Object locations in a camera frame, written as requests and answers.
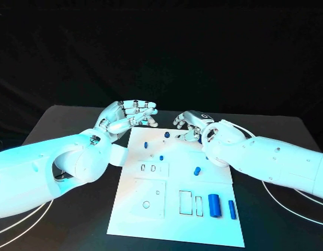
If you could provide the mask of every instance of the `black backdrop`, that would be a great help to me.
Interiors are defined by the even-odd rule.
[[[144,99],[297,116],[323,149],[323,3],[159,2],[0,5],[0,139],[23,139],[54,104]]]

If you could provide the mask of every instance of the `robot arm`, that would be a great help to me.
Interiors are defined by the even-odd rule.
[[[264,137],[245,137],[228,121],[206,121],[200,112],[187,111],[174,124],[187,122],[190,131],[177,138],[195,141],[200,137],[202,151],[215,165],[229,165],[254,178],[298,189],[323,198],[323,153]],[[205,119],[206,126],[193,120]]]
[[[81,134],[25,145],[0,152],[0,218],[35,208],[72,188],[94,182],[108,163],[123,166],[127,149],[113,144],[138,124],[156,127],[156,104],[114,102],[92,129]],[[54,177],[52,164],[62,170]]]

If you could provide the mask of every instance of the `black table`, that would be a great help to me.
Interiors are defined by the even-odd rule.
[[[45,112],[25,144],[78,134],[92,128],[102,108],[54,106]],[[154,116],[160,128],[172,128],[180,114],[160,111]],[[282,140],[318,151],[301,119],[209,113],[226,119],[255,135]],[[130,132],[115,142],[127,146]],[[232,169],[235,198],[246,248],[215,246],[157,239],[107,235],[121,168],[108,166],[101,178],[71,190],[54,201],[51,210],[33,229],[0,250],[323,250],[323,226],[293,215],[272,200],[262,183]],[[278,200],[295,212],[323,221],[323,206],[288,188],[268,184]],[[0,219],[0,229],[28,213]],[[39,212],[20,225],[0,234],[0,244],[22,233]]]

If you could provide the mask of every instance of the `blue object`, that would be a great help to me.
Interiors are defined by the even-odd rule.
[[[218,195],[208,195],[208,200],[209,200],[209,213],[210,213],[210,217],[213,217],[213,218],[222,217],[221,204],[219,204],[219,196]]]
[[[195,175],[199,176],[199,172],[200,172],[200,167],[196,168],[195,170]]]
[[[229,204],[229,211],[231,211],[231,219],[235,220],[236,216],[235,216],[235,204],[233,204],[233,201],[229,200],[228,204]]]

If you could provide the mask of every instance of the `shape sorting board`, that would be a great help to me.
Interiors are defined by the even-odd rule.
[[[174,138],[186,132],[131,129],[107,234],[245,247],[231,169],[212,164],[197,142]],[[187,192],[180,199],[180,191],[192,193],[192,200]],[[212,193],[219,195],[219,218],[209,215],[208,195]],[[229,200],[235,201],[236,220],[231,219]],[[192,209],[192,215],[180,214],[180,209],[187,213]]]

